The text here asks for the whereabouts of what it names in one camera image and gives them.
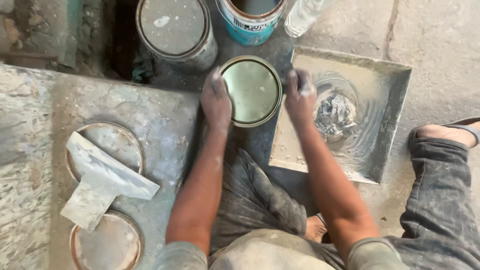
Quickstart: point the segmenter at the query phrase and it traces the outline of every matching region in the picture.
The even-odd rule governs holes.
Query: paint can label
[[[222,13],[228,33],[233,40],[245,46],[257,46],[264,43],[275,30],[283,13],[283,8],[281,8],[277,11],[276,16],[269,20],[245,20],[243,16],[230,12],[225,0],[217,1],[220,2],[220,13]]]

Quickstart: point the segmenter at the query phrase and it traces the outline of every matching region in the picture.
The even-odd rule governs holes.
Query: gray shirt
[[[334,269],[319,259],[305,239],[269,229],[256,230],[238,238],[209,260],[194,244],[173,242],[162,249],[154,270]],[[348,254],[348,269],[407,270],[408,267],[387,240],[373,237],[353,245]]]

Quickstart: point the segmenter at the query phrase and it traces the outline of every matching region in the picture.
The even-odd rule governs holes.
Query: foot
[[[327,232],[324,223],[317,216],[307,218],[307,231],[305,238],[317,243],[322,242],[324,234]]]
[[[480,130],[480,122],[475,122],[469,126]],[[440,125],[426,125],[419,128],[417,137],[448,139],[462,143],[468,147],[474,147],[477,142],[475,136],[467,130]]]

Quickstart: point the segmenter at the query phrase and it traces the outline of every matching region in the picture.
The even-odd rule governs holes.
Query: water bottle
[[[300,37],[332,2],[333,0],[297,0],[285,20],[285,31],[291,37]]]

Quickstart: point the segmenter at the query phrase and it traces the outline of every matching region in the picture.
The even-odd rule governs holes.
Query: hand
[[[204,110],[210,131],[219,131],[227,136],[232,117],[232,102],[227,93],[225,81],[215,68],[205,79],[200,103]]]
[[[313,108],[317,99],[317,89],[307,71],[290,70],[287,73],[288,89],[285,107],[290,120],[298,131],[313,126]]]

